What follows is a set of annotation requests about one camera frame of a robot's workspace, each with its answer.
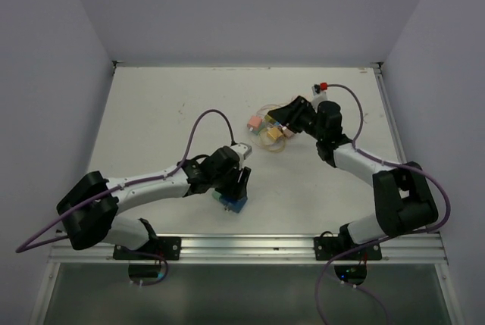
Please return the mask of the dark blue cube socket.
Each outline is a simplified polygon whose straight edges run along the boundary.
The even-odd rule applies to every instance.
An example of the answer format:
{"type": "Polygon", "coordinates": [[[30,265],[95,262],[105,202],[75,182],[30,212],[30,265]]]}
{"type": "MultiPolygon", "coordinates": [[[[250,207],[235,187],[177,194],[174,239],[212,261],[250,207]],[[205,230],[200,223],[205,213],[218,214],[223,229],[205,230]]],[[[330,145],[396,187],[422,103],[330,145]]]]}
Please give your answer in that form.
{"type": "Polygon", "coordinates": [[[246,205],[248,198],[245,196],[238,200],[232,200],[227,197],[221,196],[219,201],[224,206],[225,210],[238,214],[246,205]]]}

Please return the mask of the salmon plug with cable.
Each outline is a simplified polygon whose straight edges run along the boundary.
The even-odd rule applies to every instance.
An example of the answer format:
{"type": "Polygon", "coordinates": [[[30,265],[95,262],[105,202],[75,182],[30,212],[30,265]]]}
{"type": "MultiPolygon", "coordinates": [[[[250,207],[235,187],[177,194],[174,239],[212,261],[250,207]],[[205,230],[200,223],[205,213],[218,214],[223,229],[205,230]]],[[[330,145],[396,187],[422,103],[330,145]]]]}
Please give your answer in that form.
{"type": "Polygon", "coordinates": [[[253,132],[253,128],[254,126],[256,125],[257,121],[259,120],[262,120],[261,117],[257,116],[257,115],[252,115],[250,118],[249,118],[249,121],[248,123],[246,124],[247,126],[247,129],[250,131],[250,132],[253,132]]]}

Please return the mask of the yellow plug with cable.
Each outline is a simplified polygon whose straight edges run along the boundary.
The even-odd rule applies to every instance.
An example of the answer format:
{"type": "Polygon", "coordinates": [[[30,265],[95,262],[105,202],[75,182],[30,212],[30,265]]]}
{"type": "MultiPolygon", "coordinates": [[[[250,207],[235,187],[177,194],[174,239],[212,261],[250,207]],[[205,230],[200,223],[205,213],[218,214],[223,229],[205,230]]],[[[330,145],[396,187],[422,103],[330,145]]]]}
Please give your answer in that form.
{"type": "Polygon", "coordinates": [[[266,137],[270,142],[277,142],[281,139],[283,133],[277,127],[271,127],[266,132],[266,137]]]}

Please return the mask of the teal plug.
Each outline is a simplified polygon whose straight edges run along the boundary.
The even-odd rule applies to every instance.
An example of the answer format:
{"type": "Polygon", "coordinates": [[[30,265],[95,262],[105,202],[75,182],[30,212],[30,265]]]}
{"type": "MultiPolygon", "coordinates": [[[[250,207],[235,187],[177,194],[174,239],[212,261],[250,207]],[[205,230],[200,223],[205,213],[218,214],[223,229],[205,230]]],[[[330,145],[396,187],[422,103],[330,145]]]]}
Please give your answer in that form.
{"type": "Polygon", "coordinates": [[[256,125],[253,128],[253,133],[259,134],[264,127],[265,127],[265,124],[263,120],[257,121],[256,125]]]}

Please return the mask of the green plug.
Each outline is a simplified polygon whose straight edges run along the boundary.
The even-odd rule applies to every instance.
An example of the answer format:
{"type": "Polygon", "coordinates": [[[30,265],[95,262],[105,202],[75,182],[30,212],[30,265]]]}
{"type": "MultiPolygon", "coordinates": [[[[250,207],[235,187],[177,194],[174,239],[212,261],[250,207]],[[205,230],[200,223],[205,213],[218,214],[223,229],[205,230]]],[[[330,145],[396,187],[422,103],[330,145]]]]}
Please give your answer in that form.
{"type": "Polygon", "coordinates": [[[218,202],[222,202],[224,200],[224,198],[222,197],[222,195],[217,192],[217,191],[213,191],[212,192],[212,197],[217,200],[218,202]]]}

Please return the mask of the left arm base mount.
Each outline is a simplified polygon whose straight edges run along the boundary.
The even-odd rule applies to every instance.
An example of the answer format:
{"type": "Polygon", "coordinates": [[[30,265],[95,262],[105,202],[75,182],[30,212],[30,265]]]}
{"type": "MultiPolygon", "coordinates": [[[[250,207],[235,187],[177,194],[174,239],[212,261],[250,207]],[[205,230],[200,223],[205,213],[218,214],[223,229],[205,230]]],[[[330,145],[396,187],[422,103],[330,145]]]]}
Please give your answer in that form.
{"type": "Polygon", "coordinates": [[[178,261],[182,248],[182,239],[179,236],[159,236],[150,239],[138,249],[126,249],[116,246],[113,252],[114,260],[144,261],[156,260],[162,257],[166,261],[178,261]]]}

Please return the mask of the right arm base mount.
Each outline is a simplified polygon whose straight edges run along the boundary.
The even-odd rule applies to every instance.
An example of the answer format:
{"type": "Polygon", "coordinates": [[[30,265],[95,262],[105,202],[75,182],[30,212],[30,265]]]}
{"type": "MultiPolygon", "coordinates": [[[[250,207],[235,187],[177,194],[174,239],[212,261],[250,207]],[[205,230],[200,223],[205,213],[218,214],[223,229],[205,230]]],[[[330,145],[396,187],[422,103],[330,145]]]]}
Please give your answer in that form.
{"type": "MultiPolygon", "coordinates": [[[[317,261],[329,261],[331,258],[343,252],[356,248],[347,234],[334,234],[326,230],[313,238],[314,256],[317,261]]],[[[342,256],[340,261],[380,261],[383,259],[379,245],[372,245],[367,248],[353,251],[342,256]]]]}

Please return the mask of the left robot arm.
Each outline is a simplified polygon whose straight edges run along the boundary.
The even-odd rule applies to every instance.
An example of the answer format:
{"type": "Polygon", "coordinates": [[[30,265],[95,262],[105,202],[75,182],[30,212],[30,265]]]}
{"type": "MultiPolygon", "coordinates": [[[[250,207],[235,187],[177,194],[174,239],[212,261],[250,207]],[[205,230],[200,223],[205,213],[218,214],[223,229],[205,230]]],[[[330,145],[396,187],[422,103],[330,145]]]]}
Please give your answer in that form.
{"type": "Polygon", "coordinates": [[[212,189],[232,211],[247,200],[251,170],[245,161],[252,147],[223,146],[201,161],[189,159],[163,171],[131,178],[86,174],[57,204],[56,210],[75,250],[99,243],[118,245],[147,259],[161,254],[161,244],[148,220],[123,213],[167,198],[201,195],[212,189]]]}

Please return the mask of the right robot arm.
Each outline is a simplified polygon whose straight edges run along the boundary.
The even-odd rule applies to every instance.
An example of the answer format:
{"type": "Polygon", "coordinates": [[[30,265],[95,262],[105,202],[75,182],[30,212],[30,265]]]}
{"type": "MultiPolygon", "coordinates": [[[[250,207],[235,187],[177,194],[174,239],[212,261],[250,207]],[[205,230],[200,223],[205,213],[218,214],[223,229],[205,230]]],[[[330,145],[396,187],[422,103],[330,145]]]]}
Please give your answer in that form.
{"type": "Polygon", "coordinates": [[[365,243],[394,238],[434,223],[438,210],[421,167],[388,166],[359,153],[343,133],[340,106],[323,101],[315,108],[299,96],[268,116],[292,133],[307,133],[316,140],[318,155],[332,167],[349,172],[367,183],[374,194],[374,213],[339,229],[337,248],[344,258],[356,258],[365,243]]]}

